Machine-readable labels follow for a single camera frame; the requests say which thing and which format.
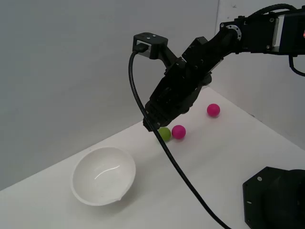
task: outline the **gray wall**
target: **gray wall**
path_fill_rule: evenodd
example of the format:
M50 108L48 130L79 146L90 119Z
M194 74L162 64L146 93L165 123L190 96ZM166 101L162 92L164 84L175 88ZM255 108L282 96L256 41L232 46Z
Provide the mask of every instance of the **gray wall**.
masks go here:
M305 5L304 0L284 2ZM276 3L282 1L221 0L217 24ZM295 67L305 72L305 56L296 58ZM290 70L287 56L231 54L213 71L211 87L305 149L305 77Z
M0 4L0 189L127 127L141 113L129 88L133 35L170 39L180 55L214 34L215 0L4 0ZM161 62L135 60L146 101Z

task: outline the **black cable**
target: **black cable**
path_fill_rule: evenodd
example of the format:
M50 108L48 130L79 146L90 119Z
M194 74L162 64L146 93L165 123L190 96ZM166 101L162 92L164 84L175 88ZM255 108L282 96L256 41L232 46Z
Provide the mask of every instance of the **black cable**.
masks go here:
M304 77L305 77L305 73L300 72L299 70L295 69L294 57L291 56L291 55L289 56L289 66L290 66L291 70L292 70L294 73L296 73L296 74L298 74L298 75L300 75L300 76L304 76Z
M255 13L251 14L248 18L257 16L257 15L262 15L265 13L269 13L269 12L275 11L275 10L296 10L296 7L289 5L289 4L285 4L285 3L275 4L275 5L267 6L265 8L262 8L262 9L256 11Z
M134 85L134 81L133 81L133 71L132 71L132 67L133 67L133 60L134 57L136 56L136 54L138 54L139 52L144 52L148 49L148 46L146 45L146 47L144 47L144 44L139 44L142 45L142 47L140 47L138 49L138 51L133 51L130 58L129 58L129 65L128 65L128 75L129 75L129 82L130 82L130 87L132 89L132 93L133 96L137 102L137 105L139 106L139 109L141 110L144 119L146 120L148 126L152 129L153 133L156 135L158 141L160 142L160 145L162 146L163 150L165 151L166 155L168 156L169 160L171 161L172 165L175 167L175 169L177 170L177 172L179 173L179 175L181 176L182 180L186 183L186 185L188 186L188 188L193 192L193 194L196 196L197 200L201 203L201 205L204 207L204 209L209 213L209 215L217 222L219 223L224 229L231 229L230 227L228 227L224 222L221 221L221 219L219 219L214 212L209 208L209 206L206 204L206 202L202 199L202 197L200 196L200 194L197 192L197 190L194 188L194 186L191 184L191 182L189 181L189 179L186 177L186 175L184 174L184 172L181 170L181 168L179 167L178 163L176 162L175 158L172 156L170 150L168 149L167 145L165 144L165 142L163 141L161 135L159 134L158 130L156 130L156 128L152 125L149 116L146 113L146 110L139 98L139 95L137 93L136 87Z

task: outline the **table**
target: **table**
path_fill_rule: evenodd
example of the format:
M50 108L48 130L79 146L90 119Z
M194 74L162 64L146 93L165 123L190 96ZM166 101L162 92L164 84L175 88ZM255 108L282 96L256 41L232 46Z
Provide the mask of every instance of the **table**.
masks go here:
M206 115L220 105L218 118ZM211 209L231 228L244 223L242 184L265 166L305 169L305 151L205 88L187 114L170 125L184 125L183 141L168 147ZM70 177L80 158L102 146L131 153L133 186L121 201L102 207L80 203ZM221 227L183 183L152 133L137 123L0 192L3 229L184 229Z

